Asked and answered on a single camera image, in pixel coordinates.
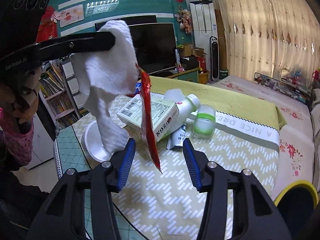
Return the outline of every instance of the metal screw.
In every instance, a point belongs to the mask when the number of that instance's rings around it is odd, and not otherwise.
[[[214,169],[217,167],[217,164],[215,162],[208,162],[208,167],[211,168],[211,169]]]
[[[73,174],[75,174],[75,172],[76,172],[76,170],[73,169],[73,168],[67,169],[67,171],[66,171],[66,173],[67,173],[68,175],[73,175]]]
[[[244,169],[243,174],[246,176],[250,176],[252,174],[252,172],[249,169]]]
[[[101,163],[101,166],[104,168],[109,168],[111,166],[111,162],[108,162],[108,161],[103,162],[103,163]]]

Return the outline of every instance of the yellow rim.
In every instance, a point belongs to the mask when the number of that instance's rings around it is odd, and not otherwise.
[[[280,200],[283,198],[283,196],[292,188],[294,187],[303,187],[305,189],[307,189],[311,196],[312,196],[312,199],[313,199],[313,206],[314,208],[316,208],[318,202],[319,202],[319,198],[318,198],[318,194],[317,194],[317,191],[315,189],[315,187],[307,180],[297,180],[291,184],[289,184],[287,187],[285,187],[281,192],[280,194],[276,197],[275,201],[274,201],[274,204],[277,206],[280,202]]]

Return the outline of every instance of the white bottle cap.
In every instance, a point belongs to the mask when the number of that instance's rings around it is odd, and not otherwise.
[[[188,95],[187,98],[188,98],[188,99],[192,102],[192,104],[195,106],[196,109],[195,109],[194,111],[198,110],[199,107],[200,107],[200,101],[199,101],[199,99],[198,99],[194,94]]]

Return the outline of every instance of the yellow cloth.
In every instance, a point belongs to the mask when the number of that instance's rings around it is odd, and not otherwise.
[[[195,94],[201,104],[213,106],[217,111],[271,126],[278,131],[286,124],[279,109],[267,101],[237,92],[183,80],[151,77],[151,92],[164,94],[179,88],[184,95]]]

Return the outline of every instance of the flat screen tv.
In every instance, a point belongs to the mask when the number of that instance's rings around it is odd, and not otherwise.
[[[176,38],[172,23],[129,26],[139,66],[153,74],[175,66]]]

